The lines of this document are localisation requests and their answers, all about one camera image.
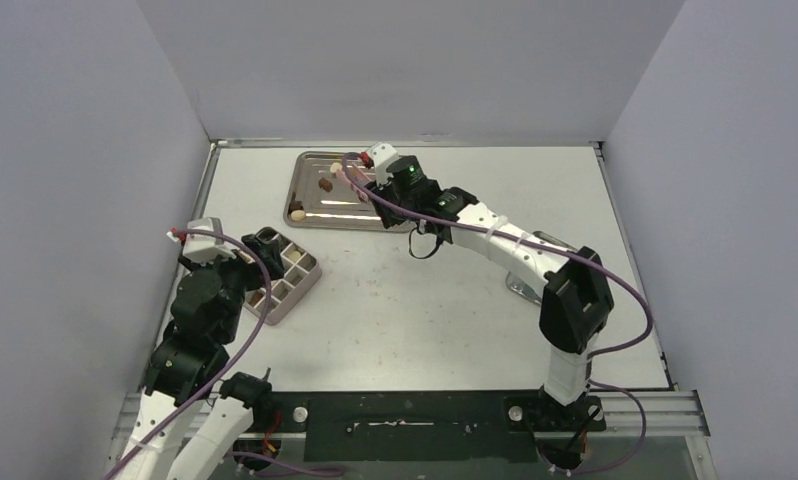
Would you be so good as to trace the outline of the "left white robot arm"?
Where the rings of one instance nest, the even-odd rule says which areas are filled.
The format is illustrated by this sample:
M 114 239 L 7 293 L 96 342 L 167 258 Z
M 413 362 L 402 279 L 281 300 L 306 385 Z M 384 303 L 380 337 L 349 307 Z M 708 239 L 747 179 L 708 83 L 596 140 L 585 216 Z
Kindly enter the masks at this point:
M 235 240 L 211 224 L 174 229 L 187 270 L 172 319 L 153 351 L 125 452 L 108 479 L 161 479 L 170 470 L 201 401 L 227 371 L 246 294 L 282 278 L 280 243 L 252 234 Z

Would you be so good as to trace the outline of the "metal tin lid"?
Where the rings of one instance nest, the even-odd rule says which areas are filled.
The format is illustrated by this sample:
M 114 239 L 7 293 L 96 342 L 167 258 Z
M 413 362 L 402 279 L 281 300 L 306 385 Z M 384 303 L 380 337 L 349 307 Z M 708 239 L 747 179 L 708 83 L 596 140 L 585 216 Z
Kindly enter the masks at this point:
M 521 242 L 515 244 L 514 252 L 523 258 L 523 262 L 527 265 L 527 272 L 530 272 L 531 275 L 528 276 L 529 281 L 526 282 L 521 273 L 508 272 L 505 278 L 505 286 L 512 293 L 540 306 L 543 288 L 547 284 L 547 279 L 544 275 L 548 272 L 555 273 L 569 258 L 545 250 L 526 249 L 524 247 L 525 241 L 550 247 L 555 251 L 575 253 L 577 249 L 540 230 L 531 233 L 523 232 L 520 234 L 520 240 Z

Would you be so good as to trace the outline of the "steel chocolate tray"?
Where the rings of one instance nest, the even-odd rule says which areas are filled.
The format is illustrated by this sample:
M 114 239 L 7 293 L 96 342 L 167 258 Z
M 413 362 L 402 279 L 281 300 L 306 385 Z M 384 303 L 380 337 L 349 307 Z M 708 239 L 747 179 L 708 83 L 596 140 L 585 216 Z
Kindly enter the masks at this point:
M 369 203 L 362 203 L 355 194 L 338 181 L 330 167 L 341 162 L 344 154 L 330 151 L 305 151 L 298 155 L 284 203 L 284 221 L 294 228 L 320 228 L 361 230 L 374 232 L 406 233 L 411 224 L 406 222 L 385 229 Z M 293 221 L 289 204 L 299 200 L 306 218 Z

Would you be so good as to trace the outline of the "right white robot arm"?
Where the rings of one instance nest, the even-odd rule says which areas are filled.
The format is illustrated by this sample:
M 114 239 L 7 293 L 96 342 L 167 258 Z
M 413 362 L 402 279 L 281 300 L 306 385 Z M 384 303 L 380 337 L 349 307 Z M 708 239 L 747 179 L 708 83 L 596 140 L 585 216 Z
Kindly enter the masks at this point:
M 514 226 L 459 187 L 443 189 L 426 176 L 418 159 L 394 154 L 388 160 L 361 156 L 376 173 L 367 183 L 379 196 L 374 208 L 384 226 L 407 220 L 435 244 L 472 250 L 521 280 L 540 298 L 539 328 L 550 345 L 547 376 L 539 391 L 541 431 L 600 430 L 600 401 L 588 394 L 590 354 L 614 308 L 608 281 L 586 266 L 595 251 L 579 250 L 551 237 Z

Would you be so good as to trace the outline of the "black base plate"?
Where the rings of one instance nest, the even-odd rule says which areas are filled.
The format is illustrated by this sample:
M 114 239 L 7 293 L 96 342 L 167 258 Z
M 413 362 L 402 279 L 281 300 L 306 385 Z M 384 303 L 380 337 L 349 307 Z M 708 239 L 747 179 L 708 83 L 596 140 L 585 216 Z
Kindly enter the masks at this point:
M 596 396 L 561 407 L 537 390 L 280 392 L 275 409 L 234 447 L 307 462 L 533 463 L 538 453 L 583 453 L 606 421 Z

